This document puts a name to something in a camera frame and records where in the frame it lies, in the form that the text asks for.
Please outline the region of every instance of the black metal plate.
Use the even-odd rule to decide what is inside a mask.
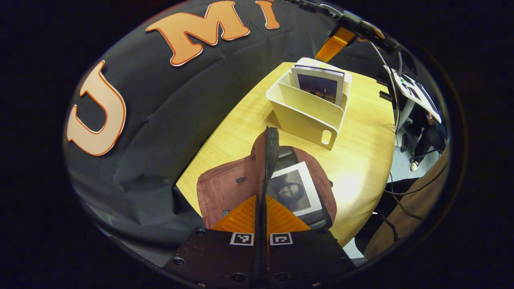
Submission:
[[[196,229],[163,269],[207,288],[250,288],[254,247],[229,245],[231,238],[231,232]]]
[[[269,246],[271,288],[324,288],[355,268],[327,229],[291,233],[292,244]]]

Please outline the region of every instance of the book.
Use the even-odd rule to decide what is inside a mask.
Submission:
[[[299,64],[295,64],[291,72],[296,88],[341,106],[345,73]]]

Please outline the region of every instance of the portrait photo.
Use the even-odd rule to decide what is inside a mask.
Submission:
[[[304,161],[273,173],[266,193],[296,216],[321,209],[316,187]]]

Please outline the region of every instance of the handle cutout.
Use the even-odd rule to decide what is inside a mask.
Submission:
[[[331,138],[332,138],[332,133],[330,131],[324,130],[323,136],[321,137],[321,142],[324,145],[327,145],[330,142]]]

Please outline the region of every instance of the letter m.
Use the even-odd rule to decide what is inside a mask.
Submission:
[[[239,19],[234,5],[234,1],[214,2],[207,8],[205,17],[184,12],[172,14],[154,22],[146,31],[159,31],[173,51],[171,65],[181,66],[200,55],[204,49],[202,44],[192,43],[187,34],[209,45],[216,45],[220,25],[224,40],[233,40],[250,33],[250,29]]]

